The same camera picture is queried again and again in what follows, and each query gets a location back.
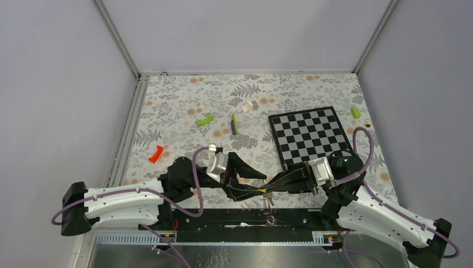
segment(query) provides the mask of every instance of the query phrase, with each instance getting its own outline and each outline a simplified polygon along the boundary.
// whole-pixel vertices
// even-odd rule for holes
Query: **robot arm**
[[[270,192],[317,194],[321,188],[328,197],[320,212],[322,223],[327,228],[353,229],[372,236],[406,254],[412,263],[421,268],[440,266],[447,243],[426,229],[434,229],[448,237],[451,230],[448,221],[422,218],[378,193],[373,193],[379,198],[379,202],[363,185],[366,172],[347,183],[336,183],[361,169],[363,162],[358,155],[322,157],[294,164],[277,174],[266,185],[257,188],[240,184],[237,175],[248,179],[265,179],[264,174],[254,170],[234,152],[224,154],[222,148],[216,147],[214,151],[215,155],[210,159],[208,167],[197,166],[201,188],[222,188],[227,197],[234,201]],[[162,193],[173,202],[190,198],[193,196],[191,188],[196,188],[191,160],[188,158],[179,157],[167,171],[157,179],[114,188],[87,189],[84,183],[73,184],[63,198],[63,207],[83,198],[89,200],[62,214],[61,234],[79,235],[99,226],[135,227],[138,224],[155,224],[160,220],[161,213],[170,212],[170,205],[158,195],[142,192],[140,188]],[[117,191],[124,193],[97,198],[98,195]],[[423,228],[394,213],[386,205],[424,224]]]

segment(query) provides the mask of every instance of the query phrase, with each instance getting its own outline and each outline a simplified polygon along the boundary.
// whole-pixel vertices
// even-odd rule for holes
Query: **checkerboard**
[[[292,164],[329,156],[353,153],[334,108],[269,116],[279,159],[285,170]]]

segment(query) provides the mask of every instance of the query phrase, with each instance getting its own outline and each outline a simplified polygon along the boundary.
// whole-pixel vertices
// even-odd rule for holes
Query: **floral tablecloth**
[[[241,106],[254,103],[254,110],[243,113]],[[271,180],[282,171],[268,116],[285,112],[334,106],[349,139],[357,126],[369,119],[363,94],[354,74],[320,75],[192,75],[152,76],[139,118],[133,148],[122,184],[138,183],[167,172],[175,158],[192,158],[194,151],[210,143],[224,151],[235,151],[249,165]],[[350,108],[358,107],[361,118],[353,119]],[[214,120],[198,127],[196,120],[208,114]],[[230,120],[236,115],[239,135],[232,135]],[[385,197],[397,201],[381,148],[373,126],[375,151],[366,180]],[[148,158],[156,146],[164,147],[155,163]],[[360,157],[366,160],[368,139],[360,133],[357,139]],[[209,154],[202,152],[199,165],[207,165]],[[261,180],[239,178],[241,183],[261,186]],[[234,202],[221,189],[203,189],[205,208],[264,208],[262,197]],[[319,208],[326,197],[319,195],[274,193],[275,208]],[[180,203],[184,208],[198,208],[194,196]]]

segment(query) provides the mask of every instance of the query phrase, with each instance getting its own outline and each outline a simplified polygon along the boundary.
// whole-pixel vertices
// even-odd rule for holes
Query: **white wall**
[[[442,267],[473,267],[472,18],[468,0],[400,1],[359,75],[399,200],[453,224]]]
[[[143,71],[352,70],[389,0],[104,0]]]
[[[66,267],[50,219],[71,183],[102,186],[133,82],[91,1],[1,1],[1,267]]]

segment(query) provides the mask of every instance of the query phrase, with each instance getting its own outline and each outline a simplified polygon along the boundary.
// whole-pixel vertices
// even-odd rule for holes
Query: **green block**
[[[358,119],[361,117],[360,110],[357,107],[352,107],[351,108],[351,115],[353,116],[354,119]]]
[[[205,117],[202,120],[197,120],[197,125],[199,127],[205,126],[206,124],[210,123],[214,119],[214,116],[212,114],[209,114],[207,117]]]

